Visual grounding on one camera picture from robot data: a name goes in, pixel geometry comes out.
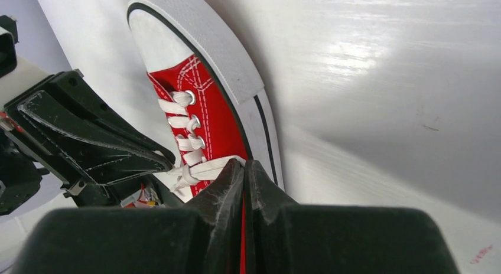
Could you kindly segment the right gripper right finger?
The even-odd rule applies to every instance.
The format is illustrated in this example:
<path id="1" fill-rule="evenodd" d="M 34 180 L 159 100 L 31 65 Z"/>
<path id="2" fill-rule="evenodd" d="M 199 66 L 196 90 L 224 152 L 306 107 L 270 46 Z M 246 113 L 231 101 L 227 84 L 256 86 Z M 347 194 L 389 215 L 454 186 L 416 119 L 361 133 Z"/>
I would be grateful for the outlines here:
<path id="1" fill-rule="evenodd" d="M 258 161 L 244 167 L 245 273 L 457 273 L 432 218 L 413 208 L 301 205 Z"/>

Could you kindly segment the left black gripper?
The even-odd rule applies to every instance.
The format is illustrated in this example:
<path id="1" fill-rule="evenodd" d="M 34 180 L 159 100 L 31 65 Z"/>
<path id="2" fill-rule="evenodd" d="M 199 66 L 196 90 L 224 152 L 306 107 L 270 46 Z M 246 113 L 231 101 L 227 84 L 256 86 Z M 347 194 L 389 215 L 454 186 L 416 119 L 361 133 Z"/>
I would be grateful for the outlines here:
<path id="1" fill-rule="evenodd" d="M 1 77 L 18 65 L 17 42 L 16 20 L 2 15 Z M 7 103 L 5 98 L 2 92 L 2 216 L 38 192 L 47 169 L 78 207 L 147 207 L 148 200 L 156 207 L 183 205 L 150 175 L 169 171 L 174 155 L 122 119 L 76 72 L 50 75 Z"/>

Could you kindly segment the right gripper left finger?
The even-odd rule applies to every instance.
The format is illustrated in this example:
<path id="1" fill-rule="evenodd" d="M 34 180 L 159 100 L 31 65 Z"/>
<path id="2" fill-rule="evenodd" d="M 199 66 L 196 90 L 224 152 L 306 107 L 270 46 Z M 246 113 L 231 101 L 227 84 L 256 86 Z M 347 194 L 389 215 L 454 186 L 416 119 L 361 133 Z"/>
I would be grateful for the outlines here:
<path id="1" fill-rule="evenodd" d="M 177 208 L 65 208 L 46 214 L 12 273 L 239 273 L 243 166 L 230 160 Z"/>

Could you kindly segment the white shoelace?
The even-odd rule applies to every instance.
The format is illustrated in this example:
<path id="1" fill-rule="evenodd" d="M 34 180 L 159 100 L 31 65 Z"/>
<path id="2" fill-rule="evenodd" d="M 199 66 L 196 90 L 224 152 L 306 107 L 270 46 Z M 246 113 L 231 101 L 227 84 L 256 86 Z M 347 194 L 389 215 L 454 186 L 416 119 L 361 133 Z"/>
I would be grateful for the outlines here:
<path id="1" fill-rule="evenodd" d="M 197 128 L 201 128 L 201 122 L 196 115 L 189 115 L 187 111 L 187 107 L 196 102 L 195 94 L 186 90 L 174 91 L 168 95 L 170 100 L 158 100 L 160 108 L 167 114 L 168 124 L 173 129 L 184 129 L 187 132 L 187 136 L 175 136 L 184 165 L 167 172 L 177 178 L 173 191 L 215 180 L 232 159 L 241 165 L 246 164 L 246 160 L 237 155 L 207 159 L 203 150 L 208 144 L 195 133 Z"/>

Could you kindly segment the red sneaker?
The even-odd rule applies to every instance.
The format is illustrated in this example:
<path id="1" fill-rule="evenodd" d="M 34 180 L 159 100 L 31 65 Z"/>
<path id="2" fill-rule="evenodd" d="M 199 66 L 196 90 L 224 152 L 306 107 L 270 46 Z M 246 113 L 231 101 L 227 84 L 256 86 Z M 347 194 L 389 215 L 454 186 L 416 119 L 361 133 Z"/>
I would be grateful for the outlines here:
<path id="1" fill-rule="evenodd" d="M 237 155 L 246 163 L 258 161 L 284 191 L 276 126 L 263 80 L 216 11 L 204 0 L 130 0 L 127 23 L 158 99 L 170 100 L 168 94 L 174 91 L 195 94 L 196 102 L 187 111 L 201 122 L 195 133 L 208 144 L 203 150 L 207 159 Z M 186 187 L 191 199 L 213 181 Z M 244 195 L 243 179 L 239 273 L 244 273 L 246 257 Z"/>

